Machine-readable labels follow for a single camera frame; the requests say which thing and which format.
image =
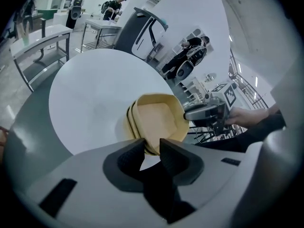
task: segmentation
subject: person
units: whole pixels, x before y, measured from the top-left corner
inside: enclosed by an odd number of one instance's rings
[[[283,129],[286,126],[277,104],[268,109],[257,110],[233,107],[225,124],[236,124],[248,130],[230,139],[197,143],[196,145],[210,149],[245,153],[252,143],[264,141],[271,132]]]
[[[71,5],[70,5],[70,8],[69,8],[67,21],[66,21],[67,22],[66,27],[69,27],[70,29],[74,29],[75,24],[76,24],[76,19],[72,19],[72,17],[71,17],[72,9],[73,9],[74,6],[82,7],[84,2],[85,2],[85,0],[72,0],[71,1]]]
[[[177,54],[169,63],[167,63],[162,68],[162,72],[165,74],[166,72],[170,71],[172,68],[175,67],[175,69],[172,72],[167,73],[166,75],[167,79],[173,79],[176,76],[179,67],[188,59],[186,56],[188,51],[194,46],[201,46],[202,42],[203,42],[203,46],[206,47],[206,45],[210,42],[209,37],[207,36],[203,36],[201,38],[195,37],[189,39],[187,42],[181,45],[183,51]]]
[[[22,7],[17,10],[14,14],[14,32],[11,37],[15,37],[16,39],[20,39],[21,35],[27,31],[27,23],[28,23],[28,32],[33,32],[34,24],[33,24],[33,12],[36,9],[36,1],[35,0],[25,0]]]
[[[123,1],[127,1],[127,0],[113,0],[113,1],[109,2],[108,9],[104,13],[103,20],[114,19],[117,14],[121,15],[122,12],[120,10],[122,8]]]

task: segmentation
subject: railing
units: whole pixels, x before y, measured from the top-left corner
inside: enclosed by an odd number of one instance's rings
[[[237,68],[237,63],[236,60],[234,58],[233,52],[230,49],[231,55],[230,55],[230,60],[229,60],[229,73],[234,75],[238,72],[238,68]]]
[[[230,79],[236,83],[240,90],[244,93],[250,103],[255,109],[267,109],[268,106],[258,92],[255,91],[254,87],[246,79],[244,79],[238,73],[230,77]]]
[[[250,103],[253,105],[255,109],[267,109],[268,106],[261,97],[261,95],[258,92],[256,92],[255,88],[251,86],[251,84],[248,83],[246,79],[244,79],[241,75],[238,74],[237,63],[231,49],[230,52],[231,52],[230,60],[229,60],[230,79],[234,83],[236,83],[236,85],[244,93],[244,95],[247,97],[247,99],[250,101]]]

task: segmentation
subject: robotic arm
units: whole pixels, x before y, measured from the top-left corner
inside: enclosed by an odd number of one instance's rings
[[[205,95],[205,102],[185,109],[184,119],[197,127],[210,127],[216,136],[228,133],[225,121],[236,100],[235,84],[220,84]]]

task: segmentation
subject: cardboard tray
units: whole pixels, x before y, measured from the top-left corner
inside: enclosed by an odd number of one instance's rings
[[[137,127],[135,125],[135,121],[133,119],[131,108],[135,104],[135,102],[128,108],[126,117],[124,119],[125,122],[125,129],[127,131],[128,139],[139,139],[141,136],[139,135],[137,131]],[[154,153],[151,153],[147,148],[145,148],[144,152],[148,155],[156,155]]]
[[[132,107],[132,114],[146,148],[160,155],[160,138],[182,142],[189,130],[189,121],[183,118],[184,109],[174,95],[145,94]]]

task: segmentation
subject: table leg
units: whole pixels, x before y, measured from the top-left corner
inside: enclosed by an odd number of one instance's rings
[[[21,75],[23,81],[25,82],[25,84],[26,84],[27,87],[29,88],[29,90],[30,90],[31,92],[34,92],[33,88],[29,85],[28,80],[25,78],[25,76],[24,76],[23,72],[21,71],[21,69],[20,69],[20,67],[19,67],[19,65],[18,65],[18,63],[17,63],[16,60],[14,60],[14,63],[15,63],[15,65],[16,65],[17,70],[19,71],[19,73],[20,73],[20,75]]]
[[[82,33],[81,46],[80,46],[80,53],[82,53],[82,46],[83,46],[83,44],[84,44],[85,32],[86,32],[86,23],[85,23],[84,32]]]
[[[186,89],[186,90],[184,90],[184,92],[187,92],[187,91],[189,91],[189,90],[193,89],[194,87],[195,87],[195,85],[193,84],[193,85],[191,85],[189,88],[187,87],[187,89]]]
[[[66,60],[70,59],[70,36],[71,33],[68,34],[68,38],[66,39]]]
[[[96,40],[94,49],[97,49],[97,46],[99,44],[99,37],[100,37],[101,31],[102,31],[102,28],[97,31],[97,40]]]
[[[59,41],[56,42],[56,50],[59,50]]]

